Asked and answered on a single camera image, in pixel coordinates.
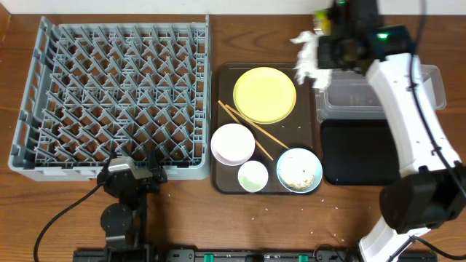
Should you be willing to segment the grey plastic dish rack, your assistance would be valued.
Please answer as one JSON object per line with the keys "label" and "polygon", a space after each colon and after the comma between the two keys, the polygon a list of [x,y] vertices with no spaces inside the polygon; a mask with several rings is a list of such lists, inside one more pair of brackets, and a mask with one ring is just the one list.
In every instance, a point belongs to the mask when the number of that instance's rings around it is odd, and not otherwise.
{"label": "grey plastic dish rack", "polygon": [[209,20],[39,24],[9,168],[36,181],[95,178],[112,153],[171,180],[210,173]]}

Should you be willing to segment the black waste tray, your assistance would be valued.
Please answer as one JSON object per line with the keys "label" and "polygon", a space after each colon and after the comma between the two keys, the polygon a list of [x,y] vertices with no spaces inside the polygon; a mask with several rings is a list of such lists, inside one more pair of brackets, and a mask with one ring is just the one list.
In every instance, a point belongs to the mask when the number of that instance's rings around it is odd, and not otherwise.
{"label": "black waste tray", "polygon": [[323,174],[335,186],[386,186],[400,179],[387,121],[326,119],[320,125]]}

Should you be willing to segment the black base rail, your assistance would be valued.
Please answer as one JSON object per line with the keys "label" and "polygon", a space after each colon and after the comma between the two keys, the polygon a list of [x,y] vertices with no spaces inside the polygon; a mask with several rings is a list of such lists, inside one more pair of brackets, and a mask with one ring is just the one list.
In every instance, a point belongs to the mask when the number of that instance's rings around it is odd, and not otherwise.
{"label": "black base rail", "polygon": [[[244,262],[244,261],[265,261],[265,262],[314,262],[314,261],[345,261],[346,253],[336,250],[318,250],[315,252],[301,253],[260,253],[260,252],[214,252],[214,251],[194,251],[194,250],[169,250],[162,257],[156,255],[148,261],[162,261],[165,257],[168,262]],[[98,262],[107,261],[103,251],[75,251],[73,262]],[[401,262],[437,262],[436,254],[425,251],[406,251],[402,253],[397,261]]]}

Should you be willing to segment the light blue bowl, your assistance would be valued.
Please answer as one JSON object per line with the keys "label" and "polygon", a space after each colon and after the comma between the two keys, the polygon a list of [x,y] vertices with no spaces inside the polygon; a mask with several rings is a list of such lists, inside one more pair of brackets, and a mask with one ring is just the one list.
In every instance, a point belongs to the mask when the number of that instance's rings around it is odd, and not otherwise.
{"label": "light blue bowl", "polygon": [[276,173],[279,182],[289,192],[311,194],[320,187],[323,166],[313,151],[292,148],[277,160]]}

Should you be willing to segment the white tissue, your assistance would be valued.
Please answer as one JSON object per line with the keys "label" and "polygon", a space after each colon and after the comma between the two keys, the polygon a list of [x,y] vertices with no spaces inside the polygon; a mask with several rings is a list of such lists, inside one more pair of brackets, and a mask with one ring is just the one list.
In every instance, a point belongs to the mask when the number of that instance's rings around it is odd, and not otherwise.
{"label": "white tissue", "polygon": [[326,90],[331,83],[332,69],[319,69],[317,67],[317,47],[319,36],[311,31],[302,31],[296,38],[291,39],[294,44],[303,44],[297,54],[296,81],[303,84],[306,78],[313,79],[312,87],[317,90]]}

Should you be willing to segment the yellow plate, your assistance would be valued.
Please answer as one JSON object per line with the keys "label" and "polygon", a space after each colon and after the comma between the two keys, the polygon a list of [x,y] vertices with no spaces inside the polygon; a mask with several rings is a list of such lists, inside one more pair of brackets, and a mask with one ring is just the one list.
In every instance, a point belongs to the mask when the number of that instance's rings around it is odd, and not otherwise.
{"label": "yellow plate", "polygon": [[286,118],[296,104],[296,88],[282,71],[253,68],[242,74],[233,89],[236,109],[259,124],[274,124]]}

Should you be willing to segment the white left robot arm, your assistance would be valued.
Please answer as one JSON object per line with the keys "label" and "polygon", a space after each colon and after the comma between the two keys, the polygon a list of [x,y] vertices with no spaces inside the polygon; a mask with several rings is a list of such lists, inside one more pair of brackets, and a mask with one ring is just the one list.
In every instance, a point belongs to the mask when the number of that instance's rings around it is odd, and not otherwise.
{"label": "white left robot arm", "polygon": [[147,195],[159,192],[160,185],[167,182],[167,174],[155,151],[149,154],[146,168],[136,167],[130,156],[118,157],[112,152],[97,182],[118,199],[100,217],[106,234],[103,260],[156,261],[157,249],[146,241]]}

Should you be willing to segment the small pale green cup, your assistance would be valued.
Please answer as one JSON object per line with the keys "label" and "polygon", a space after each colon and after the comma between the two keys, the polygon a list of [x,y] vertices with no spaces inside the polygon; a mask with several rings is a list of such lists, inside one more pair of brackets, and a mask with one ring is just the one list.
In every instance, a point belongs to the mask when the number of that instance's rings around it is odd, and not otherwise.
{"label": "small pale green cup", "polygon": [[267,168],[258,161],[247,161],[238,170],[240,185],[250,193],[262,190],[268,182]]}

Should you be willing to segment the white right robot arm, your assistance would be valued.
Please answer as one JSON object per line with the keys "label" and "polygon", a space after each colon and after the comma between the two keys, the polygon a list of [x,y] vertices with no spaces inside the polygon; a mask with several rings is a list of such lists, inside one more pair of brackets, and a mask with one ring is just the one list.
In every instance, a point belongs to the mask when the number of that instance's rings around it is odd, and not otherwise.
{"label": "white right robot arm", "polygon": [[334,1],[318,39],[317,67],[352,70],[374,89],[398,153],[400,180],[379,195],[381,218],[348,261],[396,261],[465,207],[465,166],[425,92],[420,39],[387,26],[375,1]]}

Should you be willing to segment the pink white bowl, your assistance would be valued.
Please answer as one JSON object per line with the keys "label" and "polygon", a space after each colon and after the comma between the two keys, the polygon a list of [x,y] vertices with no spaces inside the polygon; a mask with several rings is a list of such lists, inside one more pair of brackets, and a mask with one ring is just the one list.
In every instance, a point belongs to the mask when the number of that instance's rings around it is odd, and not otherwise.
{"label": "pink white bowl", "polygon": [[210,149],[215,159],[227,166],[237,166],[252,157],[256,148],[252,132],[241,124],[225,124],[211,138]]}

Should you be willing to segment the rice and food scraps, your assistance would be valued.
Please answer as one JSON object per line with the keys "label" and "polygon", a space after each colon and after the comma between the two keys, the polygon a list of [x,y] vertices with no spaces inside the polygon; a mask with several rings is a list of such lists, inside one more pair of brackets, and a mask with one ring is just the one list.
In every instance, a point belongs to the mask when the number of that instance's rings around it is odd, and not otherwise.
{"label": "rice and food scraps", "polygon": [[281,169],[280,177],[288,188],[305,191],[312,185],[315,172],[298,165],[287,165]]}

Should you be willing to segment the wooden chopstick upper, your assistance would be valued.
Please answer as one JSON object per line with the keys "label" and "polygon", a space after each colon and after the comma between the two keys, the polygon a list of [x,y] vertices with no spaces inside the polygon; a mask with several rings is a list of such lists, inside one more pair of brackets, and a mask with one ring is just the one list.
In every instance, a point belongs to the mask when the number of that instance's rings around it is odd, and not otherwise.
{"label": "wooden chopstick upper", "polygon": [[248,122],[249,124],[251,124],[253,127],[255,127],[257,130],[259,130],[260,132],[264,133],[267,137],[271,138],[274,142],[278,143],[279,145],[281,145],[282,147],[286,148],[286,149],[290,149],[290,147],[288,147],[287,145],[285,145],[282,141],[278,140],[275,136],[273,136],[272,134],[270,134],[269,132],[267,132],[266,130],[264,130],[262,127],[258,126],[256,123],[252,122],[251,120],[249,120],[248,118],[246,118],[245,116],[243,116],[240,112],[236,111],[235,109],[233,109],[231,106],[225,104],[225,106],[230,110],[232,111],[233,113],[235,113],[237,116],[239,116],[240,118],[242,118],[243,120],[245,120],[246,122]]}

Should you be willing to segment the green yellow snack wrapper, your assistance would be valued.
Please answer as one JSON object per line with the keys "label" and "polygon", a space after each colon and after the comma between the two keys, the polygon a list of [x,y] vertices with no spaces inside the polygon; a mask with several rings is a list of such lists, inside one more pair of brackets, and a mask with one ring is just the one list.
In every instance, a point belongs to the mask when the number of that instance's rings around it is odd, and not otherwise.
{"label": "green yellow snack wrapper", "polygon": [[313,22],[315,34],[321,36],[331,34],[331,22],[328,18],[328,11],[326,9],[316,11]]}

